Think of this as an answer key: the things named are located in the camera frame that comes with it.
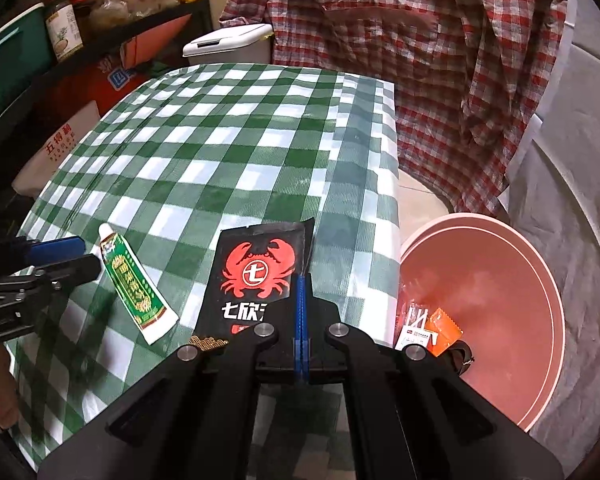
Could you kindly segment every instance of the crab illustration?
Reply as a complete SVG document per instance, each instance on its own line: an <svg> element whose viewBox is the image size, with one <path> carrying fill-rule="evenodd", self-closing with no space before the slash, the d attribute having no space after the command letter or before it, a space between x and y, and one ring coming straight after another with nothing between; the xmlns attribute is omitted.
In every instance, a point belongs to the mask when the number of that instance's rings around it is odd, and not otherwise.
<svg viewBox="0 0 600 480"><path fill-rule="evenodd" d="M289 287L285 278L296 268L294 248L280 238L267 244L264 254L251 253L251 243L242 242L229 254L222 270L226 278L220 285L224 293L232 291L236 298L244 296L245 289L260 289L258 297L268 298L273 289L282 294Z"/></svg>

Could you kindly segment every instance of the green and white checkered tablecloth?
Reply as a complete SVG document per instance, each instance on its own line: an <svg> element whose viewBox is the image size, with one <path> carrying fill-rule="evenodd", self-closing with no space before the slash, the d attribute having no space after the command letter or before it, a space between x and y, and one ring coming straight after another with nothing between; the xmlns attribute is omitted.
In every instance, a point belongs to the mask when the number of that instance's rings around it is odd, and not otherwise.
<svg viewBox="0 0 600 480"><path fill-rule="evenodd" d="M214 64L152 80L62 164L24 222L30 238L125 235L179 323L149 346L106 274L9 343L14 439L32 463L185 343L219 232L316 217L314 292L376 340L398 288L394 86L312 68Z"/></svg>

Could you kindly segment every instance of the silver screw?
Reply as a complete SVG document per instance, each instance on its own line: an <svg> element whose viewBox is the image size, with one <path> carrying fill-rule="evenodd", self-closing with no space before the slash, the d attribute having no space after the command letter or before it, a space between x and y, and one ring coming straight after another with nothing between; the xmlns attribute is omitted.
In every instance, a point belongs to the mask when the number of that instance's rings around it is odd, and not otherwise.
<svg viewBox="0 0 600 480"><path fill-rule="evenodd" d="M266 337L268 335L271 335L273 334L274 330L275 328L271 323L259 323L253 329L256 335L259 335L260 337Z"/></svg>
<svg viewBox="0 0 600 480"><path fill-rule="evenodd" d="M404 349L404 353L412 361L422 361L427 355L427 351L420 345L409 345Z"/></svg>
<svg viewBox="0 0 600 480"><path fill-rule="evenodd" d="M193 345L184 345L178 348L177 355L181 361L193 361L198 356L198 349Z"/></svg>
<svg viewBox="0 0 600 480"><path fill-rule="evenodd" d="M344 337L349 333L349 327L344 323L334 323L329 327L329 333L334 337Z"/></svg>

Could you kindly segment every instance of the black package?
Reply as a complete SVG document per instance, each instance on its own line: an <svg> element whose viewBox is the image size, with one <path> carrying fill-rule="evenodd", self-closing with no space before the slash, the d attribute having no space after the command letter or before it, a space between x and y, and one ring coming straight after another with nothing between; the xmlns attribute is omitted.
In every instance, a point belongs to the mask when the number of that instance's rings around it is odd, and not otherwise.
<svg viewBox="0 0 600 480"><path fill-rule="evenodd" d="M267 303L287 298L291 274L308 267L314 223L311 218L222 231L194 333L224 343L259 323Z"/></svg>

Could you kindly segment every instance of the pink bucket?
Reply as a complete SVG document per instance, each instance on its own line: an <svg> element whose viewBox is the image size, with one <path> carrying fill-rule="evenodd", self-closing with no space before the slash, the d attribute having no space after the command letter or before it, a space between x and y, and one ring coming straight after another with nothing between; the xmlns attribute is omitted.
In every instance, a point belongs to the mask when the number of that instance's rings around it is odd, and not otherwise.
<svg viewBox="0 0 600 480"><path fill-rule="evenodd" d="M528 431L564 357L562 302L540 254L506 224L464 213L426 224L401 253L398 306L445 310L475 357L462 378Z"/></svg>

